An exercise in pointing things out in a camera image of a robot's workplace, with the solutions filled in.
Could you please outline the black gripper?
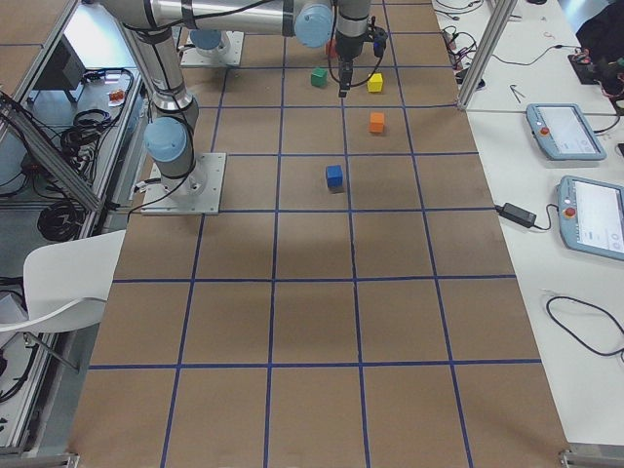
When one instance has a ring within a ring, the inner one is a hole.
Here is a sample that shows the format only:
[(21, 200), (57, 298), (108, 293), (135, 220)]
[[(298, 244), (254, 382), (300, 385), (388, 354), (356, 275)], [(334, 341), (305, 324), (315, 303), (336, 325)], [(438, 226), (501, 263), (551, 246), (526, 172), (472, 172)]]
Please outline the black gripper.
[(376, 24), (376, 17), (338, 17), (335, 31), (335, 50), (338, 60), (340, 97), (351, 89), (352, 61), (361, 53), (365, 43), (372, 44), (373, 54), (382, 59), (386, 50), (388, 33)]

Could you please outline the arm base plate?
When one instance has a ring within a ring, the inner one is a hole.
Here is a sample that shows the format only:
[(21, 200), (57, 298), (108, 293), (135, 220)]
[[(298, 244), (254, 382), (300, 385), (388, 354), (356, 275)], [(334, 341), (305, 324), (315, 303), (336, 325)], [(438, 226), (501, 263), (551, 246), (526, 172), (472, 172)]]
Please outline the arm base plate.
[(160, 178), (144, 193), (143, 215), (217, 215), (226, 166), (225, 153), (197, 153), (195, 169), (180, 188), (178, 181), (161, 178), (155, 163), (150, 177)]
[(237, 67), (244, 37), (239, 31), (191, 30), (181, 50), (180, 64), (186, 68)]

